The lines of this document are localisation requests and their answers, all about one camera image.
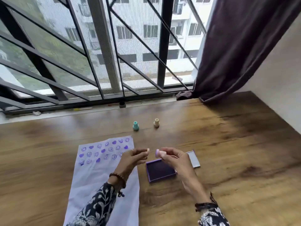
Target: person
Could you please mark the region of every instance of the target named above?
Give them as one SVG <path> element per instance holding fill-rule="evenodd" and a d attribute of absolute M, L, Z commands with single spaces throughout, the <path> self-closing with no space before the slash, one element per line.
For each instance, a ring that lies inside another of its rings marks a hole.
<path fill-rule="evenodd" d="M 164 147 L 162 161 L 177 171 L 185 190 L 196 202 L 196 211 L 201 212 L 198 221 L 200 226 L 230 226 L 221 213 L 212 194 L 208 196 L 199 182 L 187 153 L 175 148 Z M 148 158 L 147 149 L 134 149 L 124 152 L 114 173 L 97 191 L 88 204 L 78 213 L 73 222 L 67 226 L 105 226 L 110 218 L 117 196 L 123 196 L 121 189 L 136 165 L 145 163 Z"/>

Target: purple curtain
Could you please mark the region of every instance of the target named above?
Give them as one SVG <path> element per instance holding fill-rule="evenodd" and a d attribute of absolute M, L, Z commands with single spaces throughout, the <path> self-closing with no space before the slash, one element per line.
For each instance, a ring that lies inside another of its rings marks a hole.
<path fill-rule="evenodd" d="M 241 88 L 300 11 L 301 0 L 217 0 L 193 90 L 177 99 L 208 103 Z"/>

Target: wooden table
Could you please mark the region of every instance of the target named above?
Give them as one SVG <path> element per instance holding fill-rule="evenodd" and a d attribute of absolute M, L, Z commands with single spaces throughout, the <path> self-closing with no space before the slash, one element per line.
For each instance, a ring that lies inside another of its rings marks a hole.
<path fill-rule="evenodd" d="M 1 225 L 62 225 L 78 145 L 126 135 L 151 149 L 149 160 L 163 146 L 194 149 L 196 172 L 232 226 L 300 225 L 300 135 L 250 93 L 210 107 L 191 99 L 2 124 Z M 177 178 L 149 184 L 145 165 L 138 171 L 140 225 L 197 225 Z"/>

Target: black and white floral sleeve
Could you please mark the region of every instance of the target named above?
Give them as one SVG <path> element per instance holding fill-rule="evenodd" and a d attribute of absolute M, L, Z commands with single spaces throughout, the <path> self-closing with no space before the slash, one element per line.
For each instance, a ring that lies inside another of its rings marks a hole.
<path fill-rule="evenodd" d="M 198 223 L 199 226 L 230 226 L 219 207 L 204 212 Z"/>
<path fill-rule="evenodd" d="M 88 204 L 67 226 L 105 226 L 116 202 L 117 192 L 114 187 L 105 183 L 96 192 Z"/>

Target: floral sleeve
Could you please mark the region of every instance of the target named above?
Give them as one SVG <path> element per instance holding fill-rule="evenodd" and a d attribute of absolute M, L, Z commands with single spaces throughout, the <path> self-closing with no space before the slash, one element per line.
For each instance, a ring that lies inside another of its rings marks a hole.
<path fill-rule="evenodd" d="M 199 226 L 230 226 L 219 207 L 204 212 L 198 223 Z"/>
<path fill-rule="evenodd" d="M 117 192 L 114 187 L 105 183 L 96 192 L 88 204 L 67 226 L 105 226 L 116 202 Z"/>

